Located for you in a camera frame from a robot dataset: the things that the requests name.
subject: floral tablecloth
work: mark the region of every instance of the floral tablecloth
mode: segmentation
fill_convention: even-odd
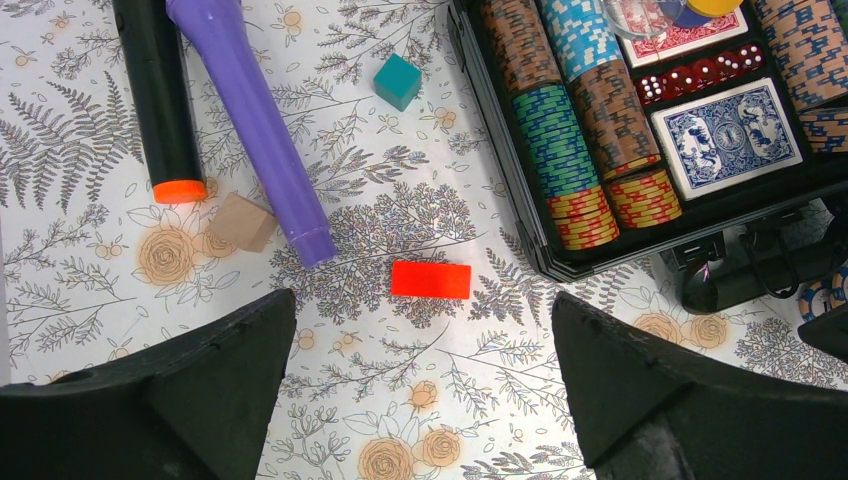
[[[302,480],[593,478],[550,333],[561,289],[724,362],[846,387],[848,368],[798,339],[794,301],[691,316],[650,258],[574,285],[535,275],[447,37],[447,7],[244,0],[256,61],[339,232],[338,258],[304,270],[280,234],[254,254],[207,231],[227,193],[264,197],[190,47],[212,195],[155,205],[110,1],[0,0],[13,380],[49,382],[293,288],[298,333],[257,477]],[[371,85],[391,52],[424,72],[423,98],[405,113]],[[413,238],[425,246],[406,247]],[[395,259],[470,264],[473,298],[392,298]]]

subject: red block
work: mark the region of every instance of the red block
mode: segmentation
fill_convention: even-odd
[[[471,298],[471,266],[395,262],[392,295],[468,300]]]

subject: black cylinder with orange tip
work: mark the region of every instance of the black cylinder with orange tip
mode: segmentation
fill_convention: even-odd
[[[164,1],[113,0],[153,198],[161,204],[206,198],[179,30]]]

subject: teal cube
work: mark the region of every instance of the teal cube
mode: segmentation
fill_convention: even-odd
[[[421,70],[393,53],[374,77],[374,90],[402,112],[421,90]]]

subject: block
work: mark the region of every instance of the block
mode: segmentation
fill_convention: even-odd
[[[421,89],[421,70],[393,53],[374,77],[374,90],[401,112]]]
[[[471,266],[395,262],[392,295],[468,300],[471,298]]]
[[[218,209],[209,229],[241,250],[259,253],[277,229],[277,218],[250,200],[231,193]]]

